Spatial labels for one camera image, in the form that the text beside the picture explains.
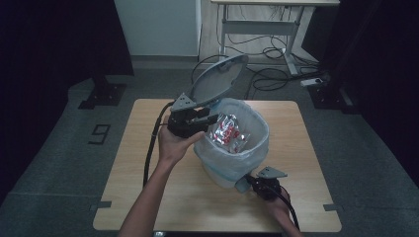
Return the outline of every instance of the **fingers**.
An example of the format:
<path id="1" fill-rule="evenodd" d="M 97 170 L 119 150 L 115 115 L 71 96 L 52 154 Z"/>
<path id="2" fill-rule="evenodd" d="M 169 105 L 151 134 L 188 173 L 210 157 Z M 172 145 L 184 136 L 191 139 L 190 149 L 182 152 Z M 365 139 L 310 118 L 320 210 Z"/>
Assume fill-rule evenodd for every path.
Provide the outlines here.
<path id="1" fill-rule="evenodd" d="M 163 123 L 167 123 L 167 122 L 169 122 L 169 116 L 165 116 L 163 119 Z"/>
<path id="2" fill-rule="evenodd" d="M 195 142 L 199 141 L 201 138 L 203 138 L 205 133 L 203 131 L 197 132 L 188 139 L 186 139 L 186 142 L 188 146 L 194 144 Z"/>

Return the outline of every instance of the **person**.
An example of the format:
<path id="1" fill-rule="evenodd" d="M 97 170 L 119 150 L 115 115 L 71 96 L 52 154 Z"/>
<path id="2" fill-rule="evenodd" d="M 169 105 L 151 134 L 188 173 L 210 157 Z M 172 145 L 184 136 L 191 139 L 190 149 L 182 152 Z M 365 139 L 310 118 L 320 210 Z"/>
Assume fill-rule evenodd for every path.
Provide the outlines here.
<path id="1" fill-rule="evenodd" d="M 173 168 L 184 157 L 188 147 L 205 135 L 203 131 L 200 131 L 187 139 L 175 136 L 167 128 L 168 119 L 168 116 L 164 118 L 163 125 L 158 132 L 159 159 L 157 166 L 129 210 L 120 229 L 120 237 L 153 236 L 160 202 Z M 267 202 L 267 207 L 289 236 L 302 236 L 293 225 L 287 206 L 279 198 Z"/>

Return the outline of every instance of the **snack wrapper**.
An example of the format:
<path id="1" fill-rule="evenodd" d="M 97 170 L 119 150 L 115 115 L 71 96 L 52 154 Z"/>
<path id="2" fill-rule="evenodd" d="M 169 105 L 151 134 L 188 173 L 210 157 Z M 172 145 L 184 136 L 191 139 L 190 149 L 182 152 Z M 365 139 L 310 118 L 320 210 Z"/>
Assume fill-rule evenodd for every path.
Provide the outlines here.
<path id="1" fill-rule="evenodd" d="M 237 117 L 220 113 L 213 125 L 209 138 L 230 153 L 239 153 L 247 143 L 249 133 L 241 133 Z"/>

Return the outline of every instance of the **human hand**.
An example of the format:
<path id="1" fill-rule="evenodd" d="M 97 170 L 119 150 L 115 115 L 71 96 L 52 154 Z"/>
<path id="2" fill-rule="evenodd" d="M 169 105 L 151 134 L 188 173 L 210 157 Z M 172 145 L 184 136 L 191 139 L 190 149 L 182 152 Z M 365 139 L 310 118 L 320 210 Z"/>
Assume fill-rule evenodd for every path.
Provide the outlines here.
<path id="1" fill-rule="evenodd" d="M 188 147 L 203 138 L 205 133 L 200 131 L 186 139 L 176 136 L 167 128 L 168 120 L 166 116 L 158 132 L 159 163 L 173 168 L 184 157 Z"/>

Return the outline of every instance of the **translucent plastic bag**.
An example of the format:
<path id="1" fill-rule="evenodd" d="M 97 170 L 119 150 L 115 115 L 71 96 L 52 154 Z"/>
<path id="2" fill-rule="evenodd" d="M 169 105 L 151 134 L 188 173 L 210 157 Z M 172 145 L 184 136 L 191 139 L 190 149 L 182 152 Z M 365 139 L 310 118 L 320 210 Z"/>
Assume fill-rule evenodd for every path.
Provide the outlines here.
<path id="1" fill-rule="evenodd" d="M 256 169 L 268 154 L 269 127 L 262 116 L 244 102 L 225 98 L 211 106 L 211 113 L 236 115 L 240 129 L 250 133 L 244 149 L 236 154 L 220 148 L 206 135 L 195 143 L 194 151 L 209 176 L 224 188 L 233 188 L 244 175 Z"/>

